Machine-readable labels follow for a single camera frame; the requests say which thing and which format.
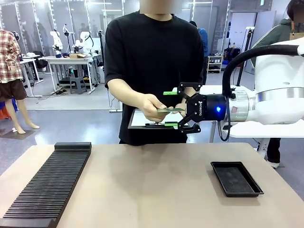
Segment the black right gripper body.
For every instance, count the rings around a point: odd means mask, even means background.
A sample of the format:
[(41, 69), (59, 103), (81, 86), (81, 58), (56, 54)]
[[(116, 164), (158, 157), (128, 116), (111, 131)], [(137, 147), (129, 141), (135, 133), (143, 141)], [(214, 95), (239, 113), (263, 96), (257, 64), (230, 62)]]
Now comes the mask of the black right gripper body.
[(227, 100), (223, 95), (195, 94), (186, 100), (186, 118), (196, 123), (222, 121), (227, 112)]

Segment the person's left hand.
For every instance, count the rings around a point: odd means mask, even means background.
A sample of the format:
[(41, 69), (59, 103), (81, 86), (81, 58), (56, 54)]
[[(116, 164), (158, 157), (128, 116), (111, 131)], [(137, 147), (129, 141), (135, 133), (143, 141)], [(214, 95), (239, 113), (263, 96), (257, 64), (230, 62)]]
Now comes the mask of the person's left hand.
[(177, 104), (177, 105), (174, 107), (174, 110), (175, 110), (175, 111), (172, 111), (172, 114), (181, 114), (183, 117), (186, 116), (186, 113), (185, 113), (186, 105), (185, 105), (185, 103)]

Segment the person's right hand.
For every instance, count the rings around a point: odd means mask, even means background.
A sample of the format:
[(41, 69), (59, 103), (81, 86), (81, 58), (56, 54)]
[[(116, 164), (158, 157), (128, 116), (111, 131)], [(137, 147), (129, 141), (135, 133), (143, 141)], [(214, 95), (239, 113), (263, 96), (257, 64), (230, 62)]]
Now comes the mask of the person's right hand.
[(152, 94), (140, 95), (138, 108), (149, 121), (160, 123), (166, 116), (166, 113), (159, 113), (158, 109), (166, 109), (167, 107)]

